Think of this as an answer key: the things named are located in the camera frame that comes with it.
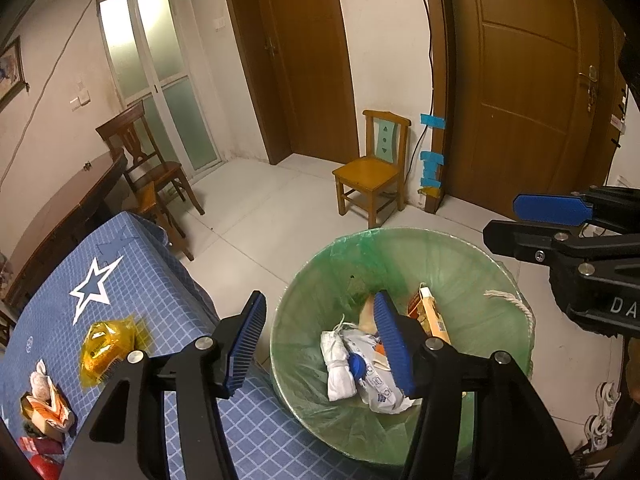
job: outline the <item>blue tape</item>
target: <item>blue tape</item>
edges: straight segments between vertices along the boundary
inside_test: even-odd
[[[427,162],[422,170],[422,176],[424,178],[436,178],[438,172],[438,165],[435,162]]]
[[[427,162],[435,162],[436,164],[444,165],[444,155],[436,152],[420,152],[420,160]]]
[[[420,114],[420,122],[431,128],[439,128],[444,130],[445,120],[442,117],[436,117],[428,114]]]
[[[421,178],[420,185],[422,187],[435,187],[436,189],[440,189],[440,183],[432,178]]]

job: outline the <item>frosted glass panel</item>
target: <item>frosted glass panel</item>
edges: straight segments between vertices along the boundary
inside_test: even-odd
[[[174,160],[175,162],[178,162],[178,156],[175,154],[174,147],[171,145],[171,141],[166,134],[164,124],[162,124],[162,119],[160,118],[158,108],[156,107],[156,102],[151,96],[145,97],[142,99],[142,102],[145,104],[146,123],[149,125],[151,134],[154,136],[154,140],[156,141],[158,149],[160,150],[160,153],[162,153],[164,160]],[[134,127],[138,133],[140,144],[142,144],[142,150],[145,153],[151,153],[154,150],[154,147],[146,134],[145,125],[142,123],[142,119],[138,119],[134,123]],[[156,158],[151,159],[150,162],[153,165],[160,163]]]
[[[147,88],[148,83],[133,38],[127,0],[100,2],[100,16],[120,91],[124,98],[130,97]]]
[[[184,71],[169,0],[138,0],[140,18],[145,29],[158,79]]]
[[[185,77],[163,92],[193,169],[198,170],[216,160],[218,156],[202,122],[189,79]]]

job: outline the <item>blue bottle cap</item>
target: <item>blue bottle cap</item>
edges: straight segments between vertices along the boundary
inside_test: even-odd
[[[361,356],[349,353],[347,362],[349,363],[351,375],[356,381],[364,377],[364,374],[367,371],[367,364]]]

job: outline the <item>glass door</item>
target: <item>glass door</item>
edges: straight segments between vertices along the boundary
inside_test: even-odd
[[[126,107],[142,100],[165,160],[188,178],[216,164],[218,155],[186,71],[169,0],[100,0],[100,25],[111,71]],[[142,124],[143,147],[151,149]]]

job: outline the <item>tiled floor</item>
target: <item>tiled floor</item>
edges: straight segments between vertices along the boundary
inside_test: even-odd
[[[256,288],[266,295],[267,327],[257,350],[265,364],[273,313],[297,270],[335,238],[366,228],[353,210],[338,215],[331,174],[337,166],[302,155],[278,166],[238,158],[194,185],[206,215],[188,202],[170,204],[195,256],[193,262],[182,261],[220,316],[238,313]],[[500,215],[447,198],[437,215],[407,206],[385,226],[447,232],[487,250],[482,228],[493,218]],[[584,439],[584,421],[597,412],[596,386],[619,378],[622,342],[584,332],[569,321],[554,303],[546,267],[500,259],[536,316],[533,385],[573,450]]]

